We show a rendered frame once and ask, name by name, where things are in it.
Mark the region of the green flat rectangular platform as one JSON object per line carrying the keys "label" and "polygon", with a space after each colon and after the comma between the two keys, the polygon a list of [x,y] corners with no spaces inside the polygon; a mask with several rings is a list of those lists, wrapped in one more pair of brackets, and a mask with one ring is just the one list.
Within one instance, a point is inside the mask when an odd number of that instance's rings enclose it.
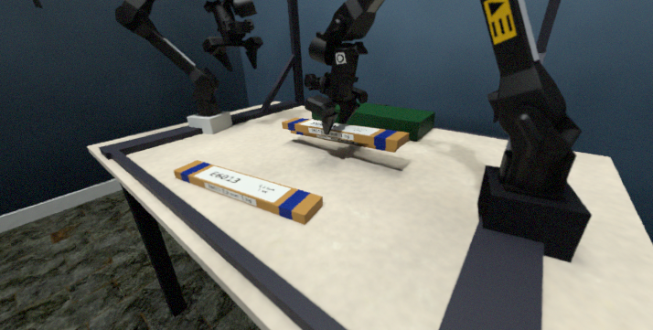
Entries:
{"label": "green flat rectangular platform", "polygon": [[415,142],[434,127],[435,112],[357,103],[360,107],[346,124],[409,133],[409,139]]}

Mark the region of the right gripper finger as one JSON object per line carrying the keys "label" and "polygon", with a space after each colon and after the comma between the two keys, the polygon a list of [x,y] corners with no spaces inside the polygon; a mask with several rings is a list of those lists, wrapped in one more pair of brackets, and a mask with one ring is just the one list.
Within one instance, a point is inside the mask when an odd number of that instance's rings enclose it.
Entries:
{"label": "right gripper finger", "polygon": [[245,52],[254,69],[257,69],[257,50],[260,47],[261,45],[254,45]]}
{"label": "right gripper finger", "polygon": [[209,54],[219,60],[229,72],[232,72],[232,67],[226,53],[226,46],[216,46]]}

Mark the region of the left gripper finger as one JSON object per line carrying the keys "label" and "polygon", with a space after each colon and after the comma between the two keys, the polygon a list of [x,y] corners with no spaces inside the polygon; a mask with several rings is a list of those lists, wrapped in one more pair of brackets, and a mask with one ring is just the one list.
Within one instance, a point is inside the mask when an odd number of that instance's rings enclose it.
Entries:
{"label": "left gripper finger", "polygon": [[356,103],[350,105],[348,103],[341,103],[339,104],[339,107],[340,107],[339,123],[346,124],[348,120],[351,118],[351,116],[354,114],[354,112],[360,107],[360,104]]}
{"label": "left gripper finger", "polygon": [[329,134],[329,132],[330,132],[330,130],[331,130],[337,116],[338,116],[337,112],[334,112],[333,114],[328,115],[327,117],[321,117],[320,116],[322,126],[323,126],[323,130],[324,130],[324,134]]}

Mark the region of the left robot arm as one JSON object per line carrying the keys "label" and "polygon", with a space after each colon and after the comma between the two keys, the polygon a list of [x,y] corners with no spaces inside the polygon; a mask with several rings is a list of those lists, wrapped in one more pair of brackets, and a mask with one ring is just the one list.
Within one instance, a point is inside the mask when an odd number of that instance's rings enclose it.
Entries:
{"label": "left robot arm", "polygon": [[[384,1],[344,2],[326,33],[316,32],[310,58],[335,72],[355,74],[359,55],[368,51],[363,42],[344,41],[364,38]],[[571,148],[582,130],[566,114],[565,99],[540,62],[524,0],[480,3],[500,74],[499,89],[487,98],[493,122],[499,121],[511,144],[499,179],[509,193],[566,202],[563,190],[577,156]]]}

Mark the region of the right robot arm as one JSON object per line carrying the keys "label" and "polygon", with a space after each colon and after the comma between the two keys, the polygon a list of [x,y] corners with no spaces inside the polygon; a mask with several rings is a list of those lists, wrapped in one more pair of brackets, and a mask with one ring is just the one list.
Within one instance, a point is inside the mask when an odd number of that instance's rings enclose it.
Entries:
{"label": "right robot arm", "polygon": [[[115,10],[116,20],[136,35],[149,41],[190,77],[193,84],[197,87],[192,93],[192,97],[196,101],[198,108],[198,114],[195,116],[211,117],[222,113],[219,111],[216,97],[213,96],[215,95],[215,90],[219,87],[217,75],[214,75],[208,68],[201,69],[198,67],[158,32],[153,22],[148,18],[151,14],[154,1],[124,0],[123,4]],[[207,0],[204,8],[208,13],[213,12],[216,22],[218,22],[225,17],[234,18],[230,8],[231,6],[235,15],[239,15],[240,18],[257,14],[252,0],[225,0],[222,2],[220,0],[215,2]],[[245,37],[246,33],[250,34],[254,30],[251,19],[245,19],[244,22],[239,23],[234,22],[230,23],[228,20],[225,20],[227,37],[232,37],[234,34],[242,34]]]}

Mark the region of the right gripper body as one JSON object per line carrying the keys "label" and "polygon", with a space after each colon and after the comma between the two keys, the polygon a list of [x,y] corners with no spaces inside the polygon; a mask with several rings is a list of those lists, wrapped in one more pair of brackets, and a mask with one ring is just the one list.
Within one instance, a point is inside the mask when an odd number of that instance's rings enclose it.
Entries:
{"label": "right gripper body", "polygon": [[225,32],[225,20],[228,20],[230,23],[235,21],[232,17],[225,17],[217,22],[217,31],[221,33],[222,38],[208,37],[202,44],[205,53],[210,53],[210,51],[212,51],[216,46],[226,46],[226,48],[244,47],[248,50],[253,45],[263,45],[260,37],[249,37],[247,40],[242,40],[244,38],[242,34],[234,34],[232,37],[227,37]]}

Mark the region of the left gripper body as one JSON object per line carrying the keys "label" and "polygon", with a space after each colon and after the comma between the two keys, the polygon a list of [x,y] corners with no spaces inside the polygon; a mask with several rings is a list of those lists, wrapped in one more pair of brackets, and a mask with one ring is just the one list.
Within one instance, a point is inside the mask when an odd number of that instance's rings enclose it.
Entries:
{"label": "left gripper body", "polygon": [[356,99],[359,100],[359,103],[367,102],[367,92],[353,87],[354,82],[358,82],[359,79],[355,76],[356,73],[344,74],[331,70],[331,73],[327,73],[327,77],[330,79],[329,88],[325,90],[328,99],[319,95],[309,97],[305,100],[305,109],[321,117],[327,117],[333,114],[336,105],[341,103],[353,105],[357,103]]}

